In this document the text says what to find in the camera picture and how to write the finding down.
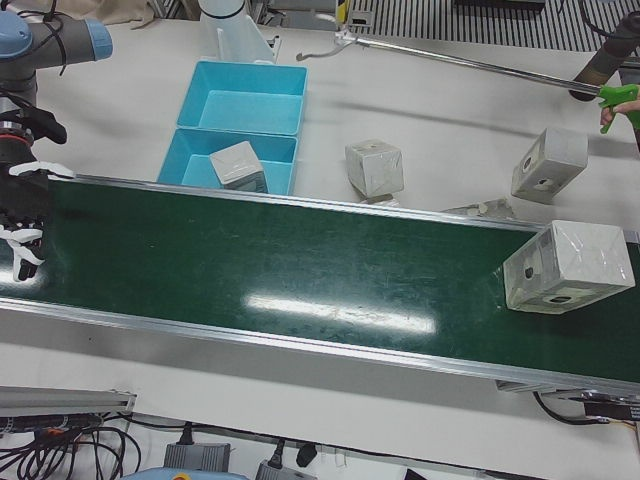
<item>metal grating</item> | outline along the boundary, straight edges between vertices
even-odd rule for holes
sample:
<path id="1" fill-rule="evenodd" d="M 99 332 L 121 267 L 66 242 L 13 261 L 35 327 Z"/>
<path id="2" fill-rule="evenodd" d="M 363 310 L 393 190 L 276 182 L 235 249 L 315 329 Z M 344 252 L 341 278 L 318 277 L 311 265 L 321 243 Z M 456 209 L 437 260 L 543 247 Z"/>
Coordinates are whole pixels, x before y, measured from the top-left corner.
<path id="1" fill-rule="evenodd" d="M 594 23 L 613 31 L 624 15 L 640 10 L 640 0 L 587 0 L 586 9 Z M 455 6 L 453 0 L 353 0 L 351 11 L 352 18 L 370 12 L 368 26 L 351 27 L 368 35 L 578 52 L 595 51 L 604 42 L 582 22 L 576 0 L 547 0 L 540 13 Z"/>

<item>conveyor belt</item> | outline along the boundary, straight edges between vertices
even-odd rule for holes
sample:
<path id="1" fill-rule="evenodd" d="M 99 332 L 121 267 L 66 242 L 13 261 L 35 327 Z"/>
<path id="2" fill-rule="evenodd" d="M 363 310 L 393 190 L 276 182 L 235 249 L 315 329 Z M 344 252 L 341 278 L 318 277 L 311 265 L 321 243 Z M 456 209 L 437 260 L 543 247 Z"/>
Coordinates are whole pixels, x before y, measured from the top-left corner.
<path id="1" fill-rule="evenodd" d="M 100 183 L 53 182 L 47 261 L 15 284 L 3 247 L 0 307 L 640 392 L 638 287 L 560 317 L 506 309 L 500 265 L 531 226 Z"/>

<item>metal rod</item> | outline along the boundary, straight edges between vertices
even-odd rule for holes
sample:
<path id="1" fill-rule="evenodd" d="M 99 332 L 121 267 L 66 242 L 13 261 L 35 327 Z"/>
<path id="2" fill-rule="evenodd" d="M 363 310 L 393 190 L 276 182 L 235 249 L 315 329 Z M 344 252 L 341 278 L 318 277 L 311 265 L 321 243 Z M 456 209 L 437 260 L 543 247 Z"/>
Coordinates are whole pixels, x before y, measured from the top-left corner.
<path id="1" fill-rule="evenodd" d="M 467 60 L 466 58 L 444 55 L 442 53 L 428 52 L 426 50 L 420 50 L 417 48 L 402 47 L 400 45 L 394 45 L 393 43 L 380 42 L 378 40 L 372 40 L 364 37 L 352 36 L 350 38 L 347 37 L 346 40 L 350 40 L 352 43 L 360 45 L 362 47 L 390 50 L 393 52 L 405 53 L 407 55 L 414 55 L 416 57 L 428 58 L 430 60 L 453 63 L 455 65 L 460 65 L 463 67 L 477 68 L 479 70 L 486 70 L 487 72 L 509 75 L 511 77 L 522 78 L 531 82 L 544 83 L 545 85 L 553 85 L 556 87 L 566 88 L 567 90 L 574 90 L 576 92 L 582 92 L 589 95 L 597 96 L 600 93 L 600 87 L 596 87 L 588 83 L 574 82 L 573 80 L 563 80 L 561 78 L 544 75 L 542 73 L 527 72 L 524 70 L 517 70 L 515 68 L 492 65 L 490 63 L 476 62 L 474 60 Z"/>

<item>green conveyor belt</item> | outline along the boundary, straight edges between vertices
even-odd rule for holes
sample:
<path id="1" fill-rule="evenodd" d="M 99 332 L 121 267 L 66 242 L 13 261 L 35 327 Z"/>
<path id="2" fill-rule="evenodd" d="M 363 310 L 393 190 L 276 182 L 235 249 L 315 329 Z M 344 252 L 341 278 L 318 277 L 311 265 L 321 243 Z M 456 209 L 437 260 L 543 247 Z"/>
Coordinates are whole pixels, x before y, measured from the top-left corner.
<path id="1" fill-rule="evenodd" d="M 507 310 L 532 234 L 53 182 L 38 281 L 0 296 L 640 383 L 638 287 L 562 316 Z M 640 252 L 629 245 L 636 278 Z M 0 251 L 5 273 L 11 255 Z"/>

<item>white stand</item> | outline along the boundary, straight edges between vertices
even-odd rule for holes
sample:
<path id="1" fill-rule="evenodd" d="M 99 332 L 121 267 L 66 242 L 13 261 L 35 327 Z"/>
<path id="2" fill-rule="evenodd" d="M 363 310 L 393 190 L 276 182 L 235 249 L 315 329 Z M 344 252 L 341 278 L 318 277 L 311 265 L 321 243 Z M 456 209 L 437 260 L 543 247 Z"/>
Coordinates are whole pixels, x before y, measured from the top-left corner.
<path id="1" fill-rule="evenodd" d="M 280 43 L 269 46 L 244 9 L 244 0 L 199 0 L 206 56 L 225 62 L 275 63 Z"/>

